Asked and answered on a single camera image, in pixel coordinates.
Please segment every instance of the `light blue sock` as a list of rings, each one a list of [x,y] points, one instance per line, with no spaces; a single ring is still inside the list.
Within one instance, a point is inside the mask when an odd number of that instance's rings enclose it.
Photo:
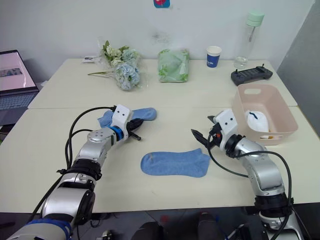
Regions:
[[[98,118],[101,128],[106,128],[112,123],[113,112],[108,110],[104,115]],[[153,107],[140,108],[133,110],[132,119],[143,119],[145,121],[153,121],[157,117],[157,111]]]
[[[195,178],[207,174],[210,157],[203,154],[201,149],[186,152],[150,152],[141,160],[141,170],[145,174],[184,175]]]

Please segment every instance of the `paper cup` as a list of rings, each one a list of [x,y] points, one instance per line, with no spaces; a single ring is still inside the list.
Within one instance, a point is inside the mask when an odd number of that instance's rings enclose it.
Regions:
[[[218,65],[221,51],[221,47],[218,46],[209,46],[206,49],[206,65],[209,68],[215,68]]]

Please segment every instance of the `basket handle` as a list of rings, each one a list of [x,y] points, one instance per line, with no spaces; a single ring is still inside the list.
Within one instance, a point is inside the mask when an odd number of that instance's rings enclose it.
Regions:
[[[243,93],[246,95],[259,95],[261,92],[261,88],[246,88],[243,91]]]
[[[274,134],[268,134],[268,135],[262,135],[260,136],[261,140],[281,140],[284,136],[283,135],[274,135]]]

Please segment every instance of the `green plastic bag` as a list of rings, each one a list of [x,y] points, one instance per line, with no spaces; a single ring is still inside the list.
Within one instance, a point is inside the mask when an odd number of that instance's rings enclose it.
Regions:
[[[162,83],[188,81],[189,53],[187,50],[164,49],[158,54],[158,74]]]

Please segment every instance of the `mint green bottle cap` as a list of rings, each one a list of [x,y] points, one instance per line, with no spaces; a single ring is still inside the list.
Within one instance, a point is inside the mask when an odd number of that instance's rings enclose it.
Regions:
[[[251,27],[259,27],[264,19],[264,16],[265,14],[262,12],[250,11],[246,20],[246,24]]]

